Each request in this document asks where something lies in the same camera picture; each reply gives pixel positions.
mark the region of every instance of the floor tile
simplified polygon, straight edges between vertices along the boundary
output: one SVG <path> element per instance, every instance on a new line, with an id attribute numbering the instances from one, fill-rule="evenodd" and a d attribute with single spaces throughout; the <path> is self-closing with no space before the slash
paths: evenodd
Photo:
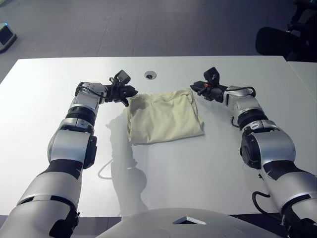
<path id="1" fill-rule="evenodd" d="M 97 56 L 98 47 L 66 48 L 62 57 L 95 57 Z"/>
<path id="2" fill-rule="evenodd" d="M 40 48 L 40 49 L 33 49 L 30 53 L 28 58 L 35 59 L 35 58 L 58 58 L 61 57 L 63 54 L 64 49 L 54 49 L 54 48 Z"/>
<path id="3" fill-rule="evenodd" d="M 99 47 L 105 31 L 98 31 L 94 29 L 78 29 L 67 47 Z"/>
<path id="4" fill-rule="evenodd" d="M 132 47 L 101 47 L 98 57 L 130 57 L 132 56 Z"/>
<path id="5" fill-rule="evenodd" d="M 166 47 L 165 29 L 139 29 L 135 36 L 136 47 Z"/>
<path id="6" fill-rule="evenodd" d="M 134 42 L 135 30 L 131 29 L 107 29 L 102 47 L 132 47 Z"/>
<path id="7" fill-rule="evenodd" d="M 168 47 L 168 56 L 204 56 L 201 47 Z"/>
<path id="8" fill-rule="evenodd" d="M 167 56 L 166 47 L 135 47 L 133 56 Z"/>

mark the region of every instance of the black cable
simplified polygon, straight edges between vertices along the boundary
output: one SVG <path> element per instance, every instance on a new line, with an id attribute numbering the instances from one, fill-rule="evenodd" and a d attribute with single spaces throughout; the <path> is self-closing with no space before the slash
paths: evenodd
<path id="1" fill-rule="evenodd" d="M 262 193 L 262 192 L 255 191 L 254 193 L 252 193 L 252 201 L 253 201 L 253 204 L 255 205 L 255 207 L 258 209 L 259 212 L 261 212 L 262 214 L 264 214 L 264 215 L 266 215 L 266 216 L 268 216 L 268 217 L 271 217 L 271 218 L 273 218 L 273 219 L 275 219 L 275 220 L 277 220 L 278 222 L 281 223 L 282 220 L 281 220 L 280 218 L 277 218 L 277 217 L 273 216 L 272 214 L 270 214 L 270 213 L 264 211 L 264 210 L 258 205 L 257 198 L 256 198 L 257 195 L 260 195 L 260 196 L 262 196 L 262 197 L 270 197 L 270 195 L 265 194 L 265 193 Z"/>
<path id="2" fill-rule="evenodd" d="M 239 128 L 239 126 L 238 126 L 238 125 L 233 124 L 233 117 L 231 118 L 231 125 L 233 125 L 234 127 Z"/>
<path id="3" fill-rule="evenodd" d="M 85 87 L 85 86 L 79 86 L 79 88 L 80 88 L 80 89 L 81 89 L 81 88 L 86 89 L 86 90 L 88 90 L 89 92 L 91 92 L 92 94 L 97 95 L 98 97 L 105 98 L 105 99 L 108 98 L 108 97 L 105 97 L 105 96 L 103 96 L 103 95 L 100 95 L 100 94 L 94 92 L 93 90 L 91 90 L 90 88 L 87 88 L 87 87 Z"/>
<path id="4" fill-rule="evenodd" d="M 251 89 L 253 91 L 253 97 L 256 96 L 256 90 L 254 89 L 254 87 L 242 87 L 242 88 L 235 88 L 235 89 L 225 89 L 226 92 L 232 92 L 232 91 L 239 91 L 239 90 L 243 90 L 243 89 Z"/>

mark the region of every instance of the cream cloth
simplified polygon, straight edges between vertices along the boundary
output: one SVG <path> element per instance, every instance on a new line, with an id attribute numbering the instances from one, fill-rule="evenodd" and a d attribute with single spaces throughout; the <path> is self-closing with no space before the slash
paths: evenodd
<path id="1" fill-rule="evenodd" d="M 190 89 L 137 94 L 129 98 L 128 136 L 132 143 L 170 141 L 204 134 Z"/>

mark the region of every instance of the crumpled cloth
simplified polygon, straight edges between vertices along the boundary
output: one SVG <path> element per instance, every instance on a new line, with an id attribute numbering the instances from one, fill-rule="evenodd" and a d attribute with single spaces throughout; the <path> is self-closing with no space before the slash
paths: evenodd
<path id="1" fill-rule="evenodd" d="M 128 137 L 131 143 L 171 141 L 204 134 L 190 89 L 129 98 Z"/>

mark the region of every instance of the black chair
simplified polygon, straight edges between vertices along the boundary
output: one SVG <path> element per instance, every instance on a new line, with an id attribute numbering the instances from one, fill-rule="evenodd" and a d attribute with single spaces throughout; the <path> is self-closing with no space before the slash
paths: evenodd
<path id="1" fill-rule="evenodd" d="M 298 22 L 306 9 L 317 10 L 317 0 L 297 0 L 297 10 L 287 31 L 263 27 L 257 33 L 256 50 L 264 56 L 283 56 L 287 61 L 317 62 L 317 13 L 305 24 Z"/>

